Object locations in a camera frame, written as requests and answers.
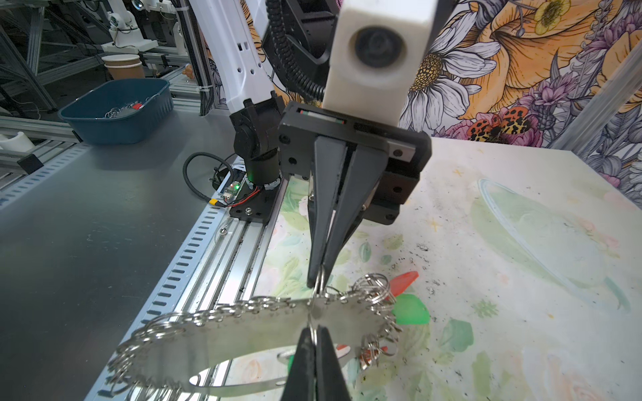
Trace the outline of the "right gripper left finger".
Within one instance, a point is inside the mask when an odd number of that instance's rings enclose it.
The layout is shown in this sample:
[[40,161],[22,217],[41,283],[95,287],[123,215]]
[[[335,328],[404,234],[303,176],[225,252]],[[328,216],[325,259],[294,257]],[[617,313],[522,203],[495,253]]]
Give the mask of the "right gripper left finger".
[[307,327],[299,337],[282,401],[313,401],[316,396],[316,359],[312,331]]

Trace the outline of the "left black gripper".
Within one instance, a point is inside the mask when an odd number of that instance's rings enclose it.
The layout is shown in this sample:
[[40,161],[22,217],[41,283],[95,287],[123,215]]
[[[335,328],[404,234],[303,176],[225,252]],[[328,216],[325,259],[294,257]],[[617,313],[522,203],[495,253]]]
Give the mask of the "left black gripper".
[[[396,220],[432,156],[431,137],[294,102],[284,111],[278,136],[282,173],[311,178],[307,284],[325,288],[373,191],[364,219],[382,225]],[[346,168],[348,148],[356,149]]]

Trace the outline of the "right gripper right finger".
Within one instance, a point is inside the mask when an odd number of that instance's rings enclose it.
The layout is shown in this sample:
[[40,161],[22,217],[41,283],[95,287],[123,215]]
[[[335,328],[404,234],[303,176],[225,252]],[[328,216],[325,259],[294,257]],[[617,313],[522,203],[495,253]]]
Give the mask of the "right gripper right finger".
[[317,329],[315,374],[317,400],[351,401],[329,329],[323,326]]

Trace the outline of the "green key tag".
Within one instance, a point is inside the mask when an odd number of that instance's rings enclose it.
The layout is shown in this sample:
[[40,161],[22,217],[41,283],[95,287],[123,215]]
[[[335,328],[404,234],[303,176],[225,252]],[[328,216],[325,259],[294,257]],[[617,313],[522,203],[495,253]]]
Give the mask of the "green key tag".
[[396,323],[401,326],[426,325],[431,322],[431,314],[426,305],[413,294],[399,295],[392,312]]

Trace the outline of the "red key tag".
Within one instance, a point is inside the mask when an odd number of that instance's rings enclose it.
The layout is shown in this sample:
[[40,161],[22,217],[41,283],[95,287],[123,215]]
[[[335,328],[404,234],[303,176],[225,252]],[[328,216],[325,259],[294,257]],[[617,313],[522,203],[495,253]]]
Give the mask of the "red key tag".
[[399,297],[403,294],[413,282],[418,279],[419,273],[417,271],[407,272],[401,274],[390,281],[391,293],[394,297]]

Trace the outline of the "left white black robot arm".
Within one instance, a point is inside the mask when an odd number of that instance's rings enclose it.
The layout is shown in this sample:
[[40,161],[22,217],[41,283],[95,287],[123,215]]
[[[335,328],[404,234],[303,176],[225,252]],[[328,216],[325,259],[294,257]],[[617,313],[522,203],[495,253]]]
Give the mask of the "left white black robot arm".
[[307,284],[322,291],[363,220],[389,225],[431,158],[399,127],[448,1],[194,1],[256,190],[309,182]]

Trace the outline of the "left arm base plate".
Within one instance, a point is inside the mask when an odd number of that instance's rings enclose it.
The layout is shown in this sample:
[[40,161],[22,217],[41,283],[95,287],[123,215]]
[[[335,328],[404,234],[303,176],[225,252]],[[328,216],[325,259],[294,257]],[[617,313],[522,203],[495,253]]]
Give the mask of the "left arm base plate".
[[257,185],[250,182],[245,171],[233,169],[222,183],[222,192],[233,181],[239,181],[242,184],[237,197],[230,202],[226,202],[222,197],[222,200],[217,205],[226,207],[230,217],[240,221],[259,222],[262,224],[268,222],[272,215],[277,195],[282,183],[284,183],[282,177],[266,185]]

